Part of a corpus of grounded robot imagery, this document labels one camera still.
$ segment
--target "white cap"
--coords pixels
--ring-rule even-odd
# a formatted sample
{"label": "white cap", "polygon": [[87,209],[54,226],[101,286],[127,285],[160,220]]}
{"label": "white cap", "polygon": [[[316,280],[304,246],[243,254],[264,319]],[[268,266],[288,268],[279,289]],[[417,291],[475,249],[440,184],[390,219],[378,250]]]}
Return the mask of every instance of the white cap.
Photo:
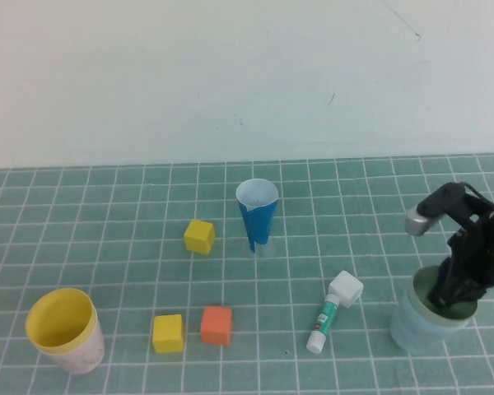
{"label": "white cap", "polygon": [[342,306],[347,308],[359,299],[363,289],[364,285],[360,281],[342,270],[329,284],[328,293],[338,296]]}
{"label": "white cap", "polygon": [[319,332],[313,331],[310,334],[310,339],[307,341],[307,349],[313,354],[320,354],[322,348],[324,348],[324,343],[326,342],[326,336]]}

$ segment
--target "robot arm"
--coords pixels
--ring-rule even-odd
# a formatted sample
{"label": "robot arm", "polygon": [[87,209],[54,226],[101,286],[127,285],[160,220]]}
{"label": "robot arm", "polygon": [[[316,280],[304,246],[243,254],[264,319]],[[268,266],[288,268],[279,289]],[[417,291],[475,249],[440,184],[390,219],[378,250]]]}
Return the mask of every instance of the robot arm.
{"label": "robot arm", "polygon": [[451,255],[428,295],[438,309],[479,300],[494,286],[494,203],[468,184],[447,183],[407,211],[406,231],[424,235],[444,215],[461,229],[448,240]]}

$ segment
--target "green tile grid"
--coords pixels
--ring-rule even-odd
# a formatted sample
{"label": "green tile grid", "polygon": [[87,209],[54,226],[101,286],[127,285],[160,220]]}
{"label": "green tile grid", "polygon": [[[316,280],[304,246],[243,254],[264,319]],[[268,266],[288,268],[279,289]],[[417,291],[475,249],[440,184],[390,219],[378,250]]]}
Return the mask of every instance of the green tile grid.
{"label": "green tile grid", "polygon": [[[234,199],[251,177],[281,194],[270,258],[249,251]],[[494,290],[426,355],[388,334],[409,277],[439,264],[457,229],[443,221],[413,239],[403,213],[451,180],[494,200],[494,154],[0,170],[0,394],[494,393]],[[208,257],[184,248],[194,217],[215,224]],[[310,354],[323,286],[341,270],[363,296]],[[32,304],[63,286],[99,311],[107,348],[92,374],[65,374],[23,329]],[[206,304],[233,308],[230,347],[199,341]],[[184,317],[185,351],[157,355],[152,318],[172,313]]]}

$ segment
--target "yellow and white cup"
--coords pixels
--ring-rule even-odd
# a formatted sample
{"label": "yellow and white cup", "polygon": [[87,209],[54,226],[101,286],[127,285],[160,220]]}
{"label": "yellow and white cup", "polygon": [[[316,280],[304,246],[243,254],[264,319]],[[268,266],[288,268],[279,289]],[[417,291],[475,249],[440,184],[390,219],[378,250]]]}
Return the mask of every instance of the yellow and white cup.
{"label": "yellow and white cup", "polygon": [[105,355],[97,310],[81,290],[62,288],[31,308],[26,333],[35,347],[71,374],[85,374]]}

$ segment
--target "white grid line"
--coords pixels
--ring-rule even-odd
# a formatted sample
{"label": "white grid line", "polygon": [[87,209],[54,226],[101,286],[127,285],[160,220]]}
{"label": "white grid line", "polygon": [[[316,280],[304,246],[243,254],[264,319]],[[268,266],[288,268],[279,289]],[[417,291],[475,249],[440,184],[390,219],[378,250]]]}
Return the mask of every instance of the white grid line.
{"label": "white grid line", "polygon": [[[172,181],[172,169],[173,169],[173,166],[170,165],[169,167],[169,191],[170,191],[170,185],[171,185],[171,181]],[[168,201],[166,203],[166,206],[165,206],[165,218],[166,218],[166,214],[168,212]],[[166,221],[163,222],[163,231],[162,231],[162,234],[164,235],[165,234],[165,228],[166,228]],[[159,252],[159,261],[158,261],[158,268],[157,268],[157,274],[156,274],[156,287],[154,288],[154,304],[153,304],[153,309],[151,311],[151,319],[152,319],[152,323],[151,323],[151,330],[152,330],[152,333],[153,333],[153,319],[154,319],[154,316],[155,316],[155,312],[156,312],[156,308],[157,308],[157,286],[159,284],[159,275],[160,275],[160,272],[161,272],[161,262],[162,262],[162,257],[163,257],[163,246],[164,246],[164,243],[163,243],[164,239],[161,238],[161,251]],[[188,320],[187,322],[185,322],[185,331],[188,332]],[[185,337],[185,344],[184,344],[184,348],[186,350],[186,340],[187,338]],[[145,393],[146,392],[146,385],[147,385],[147,373],[148,373],[148,365],[149,365],[149,361],[150,361],[150,348],[148,349],[148,352],[147,352],[147,365],[145,366],[145,371],[143,373],[143,376],[142,376],[142,393]]]}
{"label": "white grid line", "polygon": [[[307,178],[309,181],[311,181],[311,169],[310,169],[310,162],[307,161]],[[311,196],[311,206],[313,207],[313,225],[315,226],[315,238],[316,238],[316,249],[319,252],[320,255],[320,242],[319,242],[319,231],[318,231],[318,226],[316,222],[316,213],[315,213],[315,205],[313,202],[313,190],[310,188],[310,196]],[[322,262],[319,260],[319,266],[320,266],[320,275],[321,275],[321,280],[322,280],[322,286],[325,285],[326,279],[324,275],[324,268],[322,267]],[[333,359],[333,372],[335,373],[335,388],[337,391],[339,390],[339,384],[338,384],[338,371],[337,371],[337,362],[335,361],[335,345],[333,343],[333,331],[329,331],[329,353],[331,355],[331,358]]]}
{"label": "white grid line", "polygon": [[[283,179],[283,174],[282,174],[282,162],[280,162],[280,179]],[[283,183],[280,181],[280,189],[282,190],[282,196],[281,200],[285,198],[284,192],[283,192]],[[291,264],[289,263],[289,244],[287,241],[287,223],[286,223],[286,212],[285,212],[285,207],[284,204],[282,204],[282,212],[283,212],[283,232],[285,235],[285,245],[286,245],[286,261],[287,261],[287,287],[289,288],[289,303],[293,305],[293,293],[292,293],[292,287],[291,287]],[[291,330],[292,330],[292,339],[293,339],[293,352],[294,352],[294,362],[295,362],[295,376],[296,376],[296,391],[297,393],[301,393],[301,387],[300,387],[300,375],[299,375],[299,370],[298,370],[298,350],[296,349],[296,331],[295,331],[295,314],[293,312],[293,308],[290,309],[291,311]]]}

